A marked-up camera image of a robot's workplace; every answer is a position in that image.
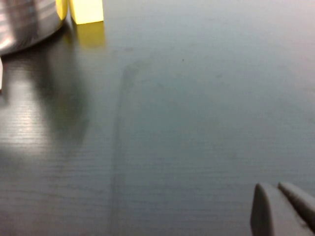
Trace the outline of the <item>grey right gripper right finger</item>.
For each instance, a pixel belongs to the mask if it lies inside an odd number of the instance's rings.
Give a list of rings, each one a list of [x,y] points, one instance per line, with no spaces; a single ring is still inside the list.
[[[308,192],[289,182],[279,182],[278,188],[286,196],[299,216],[308,224],[310,229],[315,228],[315,198]]]

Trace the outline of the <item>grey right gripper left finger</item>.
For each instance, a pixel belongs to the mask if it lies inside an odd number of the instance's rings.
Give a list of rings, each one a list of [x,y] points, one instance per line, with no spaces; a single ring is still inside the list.
[[[299,216],[277,187],[258,183],[254,189],[250,225],[253,236],[313,236],[315,229]]]

